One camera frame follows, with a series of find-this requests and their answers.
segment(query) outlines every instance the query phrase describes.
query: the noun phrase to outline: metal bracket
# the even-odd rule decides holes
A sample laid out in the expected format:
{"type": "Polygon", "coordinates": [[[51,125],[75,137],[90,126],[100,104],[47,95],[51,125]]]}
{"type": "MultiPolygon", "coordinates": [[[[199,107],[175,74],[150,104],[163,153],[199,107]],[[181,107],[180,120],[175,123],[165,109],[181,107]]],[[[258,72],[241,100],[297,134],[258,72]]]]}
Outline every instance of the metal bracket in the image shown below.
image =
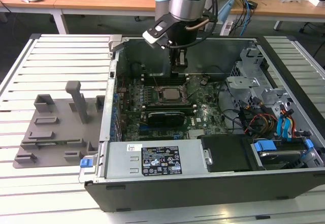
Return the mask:
{"type": "Polygon", "coordinates": [[[248,89],[251,87],[259,87],[259,83],[255,78],[227,77],[227,83],[231,88],[235,89],[248,89]]]}
{"type": "Polygon", "coordinates": [[[122,35],[112,35],[108,42],[108,48],[110,49],[111,52],[114,52],[119,49],[118,46],[122,44],[122,41],[123,41],[122,35]]]}

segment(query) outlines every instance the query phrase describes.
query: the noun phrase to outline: electronic device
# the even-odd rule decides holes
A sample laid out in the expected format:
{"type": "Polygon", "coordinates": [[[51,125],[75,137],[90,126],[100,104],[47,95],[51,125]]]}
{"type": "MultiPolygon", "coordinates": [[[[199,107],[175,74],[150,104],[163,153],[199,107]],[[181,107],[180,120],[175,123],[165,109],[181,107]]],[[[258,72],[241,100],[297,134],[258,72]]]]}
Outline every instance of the electronic device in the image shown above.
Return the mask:
{"type": "Polygon", "coordinates": [[[325,119],[277,37],[208,39],[178,76],[168,51],[111,40],[98,154],[82,162],[96,165],[85,188],[103,211],[282,200],[325,184],[325,119]]]}

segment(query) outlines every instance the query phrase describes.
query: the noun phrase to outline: white table leg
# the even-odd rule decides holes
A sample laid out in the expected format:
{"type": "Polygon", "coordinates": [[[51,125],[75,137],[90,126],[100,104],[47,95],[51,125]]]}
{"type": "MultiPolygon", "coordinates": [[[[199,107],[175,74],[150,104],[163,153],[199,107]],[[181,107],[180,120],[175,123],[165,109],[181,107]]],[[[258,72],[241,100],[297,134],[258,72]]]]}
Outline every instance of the white table leg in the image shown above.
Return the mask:
{"type": "Polygon", "coordinates": [[[0,12],[0,21],[1,22],[8,22],[8,19],[7,19],[4,12],[0,12]]]}
{"type": "Polygon", "coordinates": [[[69,31],[68,31],[66,20],[64,19],[64,15],[62,14],[61,9],[54,9],[52,11],[52,15],[54,17],[54,21],[55,21],[57,30],[59,31],[59,34],[68,35],[69,31]]]}
{"type": "Polygon", "coordinates": [[[273,29],[278,31],[281,28],[281,24],[283,23],[283,21],[276,21],[273,29]]]}

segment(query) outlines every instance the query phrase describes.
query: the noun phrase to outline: power supply label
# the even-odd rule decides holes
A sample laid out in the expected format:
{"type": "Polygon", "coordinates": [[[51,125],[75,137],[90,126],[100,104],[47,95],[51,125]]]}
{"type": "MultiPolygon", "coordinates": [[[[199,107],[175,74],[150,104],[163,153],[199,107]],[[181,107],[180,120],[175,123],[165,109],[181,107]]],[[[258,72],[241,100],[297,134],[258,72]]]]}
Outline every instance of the power supply label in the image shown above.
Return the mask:
{"type": "Polygon", "coordinates": [[[178,146],[142,148],[141,157],[144,176],[182,174],[178,146]]]}

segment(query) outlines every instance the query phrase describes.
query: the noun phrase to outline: silver metal frame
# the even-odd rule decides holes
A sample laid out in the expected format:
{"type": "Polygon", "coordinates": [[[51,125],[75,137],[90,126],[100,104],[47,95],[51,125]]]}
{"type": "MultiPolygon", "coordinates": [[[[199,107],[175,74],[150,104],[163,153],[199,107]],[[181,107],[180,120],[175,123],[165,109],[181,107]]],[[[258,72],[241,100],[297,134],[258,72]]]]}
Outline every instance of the silver metal frame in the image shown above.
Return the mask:
{"type": "MultiPolygon", "coordinates": [[[[263,54],[263,56],[265,57],[265,59],[268,61],[269,65],[274,69],[274,66],[272,64],[272,61],[267,57],[266,53],[264,52],[263,48],[261,47],[261,45],[257,45],[256,46],[257,49],[259,51],[261,51],[261,53],[263,54]]],[[[116,54],[116,60],[118,61],[118,54],[121,50],[118,51],[118,53],[116,54]]],[[[308,124],[313,128],[313,133],[315,133],[316,137],[317,137],[317,143],[322,144],[321,142],[325,142],[324,138],[320,135],[319,131],[316,129],[316,127],[314,126],[314,124],[312,123],[311,119],[308,117],[308,115],[304,112],[302,106],[299,104],[299,102],[297,101],[297,99],[293,96],[293,93],[291,92],[291,90],[289,89],[289,87],[284,83],[284,81],[280,78],[281,82],[284,84],[285,89],[287,90],[288,95],[293,99],[293,101],[296,103],[297,108],[299,109],[299,111],[302,113],[302,115],[304,116],[304,118],[307,120],[308,124]]],[[[112,96],[112,91],[113,91],[113,87],[114,84],[113,82],[110,83],[110,85],[108,84],[108,91],[110,92],[110,96],[112,96]]],[[[109,129],[108,125],[110,125],[109,119],[110,119],[110,112],[105,112],[104,110],[104,114],[108,116],[107,118],[103,118],[103,122],[102,126],[105,126],[106,129],[109,129]]],[[[98,170],[96,172],[96,178],[94,178],[94,181],[96,183],[108,183],[108,182],[128,182],[128,181],[145,181],[146,178],[122,178],[122,179],[106,179],[105,178],[105,170],[107,168],[106,164],[108,163],[107,161],[107,155],[108,155],[108,150],[109,150],[109,141],[107,141],[107,138],[103,138],[101,135],[101,140],[103,141],[102,146],[101,146],[101,153],[103,154],[102,158],[103,160],[99,161],[99,164],[97,165],[98,170]]],[[[205,177],[205,178],[213,178],[213,177],[225,177],[225,176],[245,176],[245,175],[261,175],[261,174],[279,174],[279,173],[294,173],[294,172],[300,172],[300,171],[308,171],[308,172],[313,172],[313,171],[319,171],[319,170],[325,170],[325,167],[322,168],[310,168],[310,169],[287,169],[287,170],[268,170],[267,172],[224,172],[224,173],[209,173],[209,175],[193,175],[193,176],[182,176],[182,175],[174,175],[174,176],[153,176],[150,177],[150,179],[152,180],[162,180],[162,179],[184,179],[184,178],[201,178],[201,177],[205,177]]]]}

